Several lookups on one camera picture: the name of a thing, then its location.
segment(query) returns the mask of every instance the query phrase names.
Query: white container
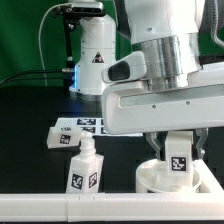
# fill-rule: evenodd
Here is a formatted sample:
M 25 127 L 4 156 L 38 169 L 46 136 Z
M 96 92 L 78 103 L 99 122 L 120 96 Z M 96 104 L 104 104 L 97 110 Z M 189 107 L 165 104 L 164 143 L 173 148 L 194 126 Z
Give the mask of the white container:
M 171 177 L 167 172 L 167 162 L 157 159 L 149 160 L 141 164 L 136 170 L 137 193 L 199 193 L 201 177 L 197 169 L 193 168 L 192 186 L 182 183 L 182 177 Z
M 81 152 L 71 159 L 66 193 L 97 193 L 103 156 L 95 154 L 95 141 L 81 139 Z

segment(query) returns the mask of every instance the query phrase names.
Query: white robot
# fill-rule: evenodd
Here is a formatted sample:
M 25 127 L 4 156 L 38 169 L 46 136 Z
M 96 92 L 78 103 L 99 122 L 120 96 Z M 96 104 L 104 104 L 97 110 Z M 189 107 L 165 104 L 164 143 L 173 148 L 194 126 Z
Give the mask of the white robot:
M 224 63 L 199 63 L 205 0 L 114 2 L 118 10 L 123 7 L 123 18 L 127 16 L 128 26 L 123 22 L 120 31 L 130 37 L 133 53 L 102 71 L 103 80 L 114 84 L 103 93 L 105 127 L 112 134 L 146 133 L 156 151 L 160 165 L 151 161 L 139 167 L 137 192 L 150 192 L 153 184 L 158 185 L 155 175 L 169 185 L 165 191 L 184 191 L 195 173 L 193 133 L 183 130 L 196 129 L 197 157 L 202 159 L 208 128 L 224 125 Z M 223 46 L 217 37 L 218 2 L 211 3 L 212 37 Z M 160 161 L 164 146 L 157 136 L 167 131 L 164 164 Z
M 74 9 L 103 10 L 103 4 L 90 1 L 70 0 Z M 101 101 L 107 86 L 101 78 L 105 66 L 114 63 L 116 47 L 116 24 L 109 15 L 83 17 L 81 25 L 81 59 L 75 66 L 71 96 L 86 101 Z

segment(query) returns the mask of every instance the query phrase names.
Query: black cable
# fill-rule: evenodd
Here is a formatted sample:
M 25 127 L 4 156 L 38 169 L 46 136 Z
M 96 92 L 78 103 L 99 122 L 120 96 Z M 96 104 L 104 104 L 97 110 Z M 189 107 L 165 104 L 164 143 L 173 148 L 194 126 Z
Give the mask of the black cable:
M 11 79 L 14 79 L 16 77 L 19 77 L 19 76 L 23 76 L 23 75 L 31 75 L 31 74 L 51 74 L 51 73 L 62 73 L 62 70 L 61 69 L 52 69 L 52 70 L 30 70 L 30 71 L 25 71 L 25 72 L 21 72 L 21 73 L 18 73 L 18 74 L 15 74 L 15 75 L 12 75 L 8 78 L 5 78 L 3 79 L 1 82 L 0 82 L 0 86 L 3 85 L 5 82 L 11 80 Z
M 36 80 L 69 80 L 71 79 L 72 76 L 67 75 L 67 76 L 63 76 L 63 77 L 49 77 L 49 78 L 44 78 L 44 77 L 40 77 L 40 78 L 19 78 L 19 79 L 11 79 L 11 80 L 7 80 L 4 83 L 0 83 L 0 88 L 10 82 L 16 82 L 16 81 L 36 81 Z

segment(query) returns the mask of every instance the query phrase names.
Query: green wall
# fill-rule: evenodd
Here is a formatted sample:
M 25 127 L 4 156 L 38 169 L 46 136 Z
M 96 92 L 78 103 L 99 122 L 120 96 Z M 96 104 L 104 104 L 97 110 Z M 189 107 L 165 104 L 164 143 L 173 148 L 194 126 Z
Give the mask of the green wall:
M 38 30 L 45 12 L 53 5 L 65 0 L 0 0 L 0 79 L 26 70 L 41 69 L 38 50 Z M 111 0 L 102 1 L 107 13 L 114 18 Z M 209 35 L 199 38 L 200 51 L 205 54 L 223 54 L 224 51 L 212 43 Z M 80 58 L 80 29 L 72 33 L 73 53 L 76 62 Z M 62 18 L 48 16 L 42 32 L 42 46 L 47 69 L 65 66 L 65 45 Z M 127 55 L 130 44 L 117 34 L 116 58 Z M 61 82 L 50 81 L 49 85 Z M 43 85 L 43 81 L 16 82 L 16 85 Z

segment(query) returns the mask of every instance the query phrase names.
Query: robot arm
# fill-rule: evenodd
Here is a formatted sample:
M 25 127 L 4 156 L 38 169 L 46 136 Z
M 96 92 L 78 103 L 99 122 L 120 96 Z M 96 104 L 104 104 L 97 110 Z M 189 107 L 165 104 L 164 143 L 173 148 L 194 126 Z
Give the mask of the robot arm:
M 119 80 L 104 91 L 104 122 L 110 133 L 224 125 L 223 65 L 199 63 L 197 34 L 204 4 L 202 0 L 125 1 L 132 48 L 143 53 L 146 73 L 134 82 L 127 81 L 135 78 Z M 108 74 L 106 81 L 113 66 L 102 72 L 103 77 Z

